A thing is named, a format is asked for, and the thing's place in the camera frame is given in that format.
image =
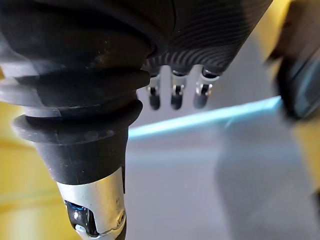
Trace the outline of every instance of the prosthetic hand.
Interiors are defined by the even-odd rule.
[[[82,239],[125,238],[128,127],[159,69],[172,69],[174,109],[191,67],[203,107],[271,0],[0,0],[0,100],[25,112],[34,142]]]

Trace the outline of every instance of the blue light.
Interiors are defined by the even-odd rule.
[[[211,111],[159,121],[129,129],[128,137],[129,140],[132,140],[140,137],[147,137],[149,135],[190,128],[201,124],[244,117],[259,112],[273,111],[278,109],[277,106],[280,102],[281,97],[275,96],[242,105],[223,107]]]

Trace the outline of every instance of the black textured cover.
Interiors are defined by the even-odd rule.
[[[177,16],[184,16],[169,40],[168,52],[149,58],[144,69],[155,67],[209,66],[221,74],[232,62],[272,0],[174,0]],[[187,13],[179,10],[188,9]]]

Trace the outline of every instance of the gray floor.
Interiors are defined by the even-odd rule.
[[[205,111],[273,96],[267,76],[251,37]],[[180,111],[169,105],[168,72],[162,83],[157,112],[139,92],[145,107],[133,127],[199,112],[194,79]],[[318,240],[312,193],[290,128],[274,110],[131,139],[126,239]]]

